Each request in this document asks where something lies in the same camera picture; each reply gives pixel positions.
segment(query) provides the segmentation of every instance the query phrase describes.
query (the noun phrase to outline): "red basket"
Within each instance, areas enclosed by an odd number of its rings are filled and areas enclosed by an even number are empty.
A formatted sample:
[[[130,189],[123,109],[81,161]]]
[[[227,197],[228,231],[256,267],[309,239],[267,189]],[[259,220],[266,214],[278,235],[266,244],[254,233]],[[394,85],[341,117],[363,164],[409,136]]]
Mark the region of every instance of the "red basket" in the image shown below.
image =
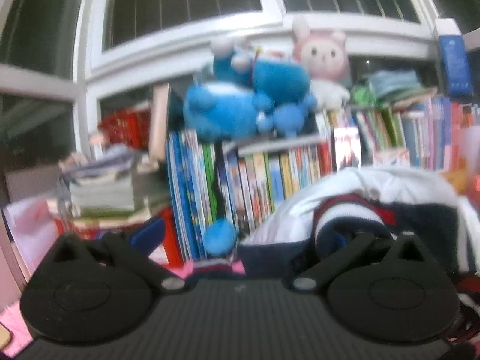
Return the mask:
[[[124,143],[134,149],[148,147],[150,111],[120,111],[102,120],[99,128],[104,130],[111,143]]]

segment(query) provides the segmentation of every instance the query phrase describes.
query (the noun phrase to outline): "white window frame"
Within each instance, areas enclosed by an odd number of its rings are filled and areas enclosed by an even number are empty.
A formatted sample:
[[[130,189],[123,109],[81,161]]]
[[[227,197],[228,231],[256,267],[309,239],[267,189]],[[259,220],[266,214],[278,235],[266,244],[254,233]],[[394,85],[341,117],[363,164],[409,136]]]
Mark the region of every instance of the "white window frame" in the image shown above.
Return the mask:
[[[71,103],[75,148],[89,154],[85,104],[85,88],[73,81],[8,64],[0,64],[0,94],[20,95]]]
[[[85,48],[87,125],[97,130],[102,98],[132,88],[191,74],[212,59],[209,40],[219,35],[249,36],[265,49],[291,52],[291,24],[303,14],[312,29],[339,29],[347,34],[351,56],[385,56],[434,60],[437,52],[434,23],[438,11],[433,0],[411,0],[419,23],[373,15],[287,13],[283,0],[261,0],[263,12],[222,16],[169,28],[102,51],[107,0],[91,0],[95,7],[82,32]]]
[[[0,0],[0,36],[3,33],[13,1]],[[74,58],[74,67],[76,66],[78,66],[78,60]],[[9,64],[0,64],[1,93],[71,103],[75,150],[90,155],[83,77],[78,78],[75,73],[73,80],[67,80]]]
[[[89,26],[90,56],[87,59],[87,79],[123,68],[141,60],[159,57],[186,47],[208,43],[218,33],[278,26],[282,12],[277,0],[260,0],[262,11],[223,15],[186,23],[151,33],[103,51],[104,28],[108,0],[92,0],[95,7]]]

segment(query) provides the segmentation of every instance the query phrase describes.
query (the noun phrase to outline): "red stripe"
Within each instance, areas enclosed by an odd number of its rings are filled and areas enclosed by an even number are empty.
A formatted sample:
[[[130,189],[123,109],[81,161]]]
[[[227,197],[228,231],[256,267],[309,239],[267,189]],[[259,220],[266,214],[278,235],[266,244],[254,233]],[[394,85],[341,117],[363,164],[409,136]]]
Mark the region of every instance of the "red stripe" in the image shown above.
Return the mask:
[[[395,227],[397,225],[397,219],[395,217],[395,213],[392,210],[387,210],[385,208],[376,207],[373,204],[369,203],[364,198],[361,198],[359,195],[354,193],[349,193],[347,195],[340,195],[330,198],[323,202],[323,204],[315,210],[313,214],[313,229],[316,229],[317,223],[320,218],[325,214],[325,212],[332,208],[333,206],[341,203],[361,203],[370,210],[374,211],[378,216],[380,216],[381,220],[386,223],[387,225]]]

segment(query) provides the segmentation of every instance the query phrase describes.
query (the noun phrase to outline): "stuffed toy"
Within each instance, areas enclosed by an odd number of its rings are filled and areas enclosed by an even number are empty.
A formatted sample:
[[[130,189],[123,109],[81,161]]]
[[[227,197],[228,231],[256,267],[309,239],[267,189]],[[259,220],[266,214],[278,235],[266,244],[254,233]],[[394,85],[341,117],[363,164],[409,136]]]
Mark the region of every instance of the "stuffed toy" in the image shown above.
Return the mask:
[[[311,75],[310,92],[317,100],[317,109],[340,108],[350,100],[349,91],[337,81],[349,70],[343,32],[310,33],[304,17],[293,21],[295,46],[293,58]]]
[[[297,61],[280,53],[260,54],[253,65],[253,88],[269,96],[275,107],[299,103],[309,92],[310,75]]]
[[[273,110],[271,115],[260,115],[258,130],[262,133],[276,130],[280,135],[294,138],[303,129],[305,120],[312,109],[315,109],[317,99],[308,94],[299,104],[285,103]]]
[[[212,40],[213,74],[218,81],[251,86],[253,50],[244,38]]]
[[[201,140],[240,140],[256,135],[260,112],[271,112],[272,100],[263,93],[229,82],[190,86],[183,105],[188,128]]]

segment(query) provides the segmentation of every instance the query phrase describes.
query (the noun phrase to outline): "blue stuffed toy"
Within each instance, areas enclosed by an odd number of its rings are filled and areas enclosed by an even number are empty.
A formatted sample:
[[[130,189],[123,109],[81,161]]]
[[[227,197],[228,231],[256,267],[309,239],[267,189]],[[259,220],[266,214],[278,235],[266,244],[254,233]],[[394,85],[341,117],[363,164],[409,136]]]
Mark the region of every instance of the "blue stuffed toy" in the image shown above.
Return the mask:
[[[251,86],[253,51],[244,39],[218,38],[210,43],[213,74],[218,81]]]
[[[208,142],[240,140],[256,135],[260,112],[270,112],[272,100],[263,93],[228,82],[192,85],[185,96],[187,127]]]
[[[310,111],[317,105],[317,99],[312,94],[304,97],[300,104],[285,103],[276,107],[271,115],[265,115],[258,120],[258,130],[261,133],[276,130],[280,135],[294,138],[303,129]]]
[[[265,93],[278,107],[303,101],[309,92],[310,75],[293,60],[262,54],[253,66],[252,82],[256,92]]]

